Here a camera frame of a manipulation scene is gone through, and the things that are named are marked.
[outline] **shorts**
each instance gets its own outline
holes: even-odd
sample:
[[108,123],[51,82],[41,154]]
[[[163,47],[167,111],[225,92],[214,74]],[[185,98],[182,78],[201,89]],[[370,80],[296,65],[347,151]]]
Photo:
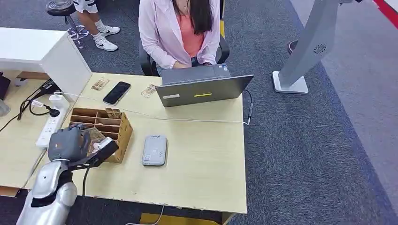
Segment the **shorts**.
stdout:
[[95,0],[73,0],[73,4],[78,12],[83,13],[86,10],[89,13],[97,13],[97,5]]

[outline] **ventilation grille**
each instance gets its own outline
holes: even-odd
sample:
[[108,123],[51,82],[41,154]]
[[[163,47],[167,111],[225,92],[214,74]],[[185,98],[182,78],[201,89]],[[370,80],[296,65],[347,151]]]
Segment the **ventilation grille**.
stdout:
[[326,45],[325,44],[317,45],[314,48],[314,53],[315,54],[321,54],[321,53],[324,53],[325,51],[326,51]]

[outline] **stand base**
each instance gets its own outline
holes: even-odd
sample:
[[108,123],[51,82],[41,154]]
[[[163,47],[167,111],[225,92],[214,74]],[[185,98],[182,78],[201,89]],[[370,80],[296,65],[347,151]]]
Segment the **stand base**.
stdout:
[[279,82],[279,71],[272,72],[272,80],[274,81],[274,88],[279,93],[294,93],[294,94],[308,94],[308,87],[304,76],[300,77],[292,86],[281,87]]

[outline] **gray power bank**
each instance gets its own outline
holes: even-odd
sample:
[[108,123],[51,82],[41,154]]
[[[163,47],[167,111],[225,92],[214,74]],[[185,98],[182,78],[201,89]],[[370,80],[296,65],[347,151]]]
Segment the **gray power bank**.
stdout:
[[142,165],[164,165],[166,150],[167,138],[164,135],[147,136],[142,153]]

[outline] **black cable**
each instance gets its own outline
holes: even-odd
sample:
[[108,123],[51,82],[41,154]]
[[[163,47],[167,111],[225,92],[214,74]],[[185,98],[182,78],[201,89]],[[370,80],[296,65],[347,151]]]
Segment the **black cable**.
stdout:
[[89,170],[90,170],[90,168],[88,167],[86,170],[86,173],[84,174],[84,178],[83,178],[83,194],[82,194],[83,197],[86,195],[86,179],[87,179]]
[[10,120],[0,129],[0,132],[1,132],[2,130],[4,130],[4,128],[6,128],[6,126],[7,126],[9,123],[11,123],[11,121],[15,120],[15,119],[18,117],[18,115],[14,116],[12,119],[10,119]]
[[[18,120],[21,120],[21,118],[22,118],[22,113],[29,107],[29,104],[28,105],[24,105],[24,103],[26,102],[26,101],[28,101],[28,99],[30,98],[30,97],[32,97],[32,95],[34,95],[38,90],[40,90],[44,85],[46,85],[48,82],[50,82],[51,81],[51,79],[48,79],[46,82],[44,82],[42,85],[40,85],[40,87],[39,88],[37,88],[33,93],[31,93],[31,95],[29,95],[26,99],[25,99],[25,101],[21,104],[21,106],[19,107],[19,114],[18,114]],[[40,97],[41,96],[41,94],[40,93],[38,93],[38,94],[36,94],[31,100],[34,100],[34,99],[37,99],[38,97]]]
[[250,97],[250,109],[249,109],[249,115],[247,116],[247,124],[249,125],[250,120],[252,119],[252,113],[253,113],[253,98],[252,98],[252,94],[250,93],[249,90],[244,89],[243,91],[246,91]]
[[46,82],[44,82],[42,85],[40,85],[39,88],[37,88],[33,93],[31,93],[19,106],[19,113],[14,116],[13,118],[11,118],[1,129],[0,132],[3,131],[6,126],[8,126],[13,120],[15,120],[16,118],[18,118],[18,120],[21,119],[22,117],[22,113],[30,106],[31,101],[38,98],[38,94],[36,96],[34,96],[32,99],[29,99],[30,97],[32,97],[32,95],[34,95],[38,90],[41,89],[41,87],[43,87],[45,84],[47,84],[51,79],[48,79]]
[[45,113],[34,113],[34,112],[32,111],[32,102],[29,103],[29,111],[30,111],[33,115],[35,115],[35,116],[44,116],[44,115],[47,115],[47,114],[50,113],[50,111],[45,112]]
[[250,96],[250,104],[251,104],[253,102],[252,94],[247,89],[244,89],[243,91],[246,91],[249,94],[249,96]]

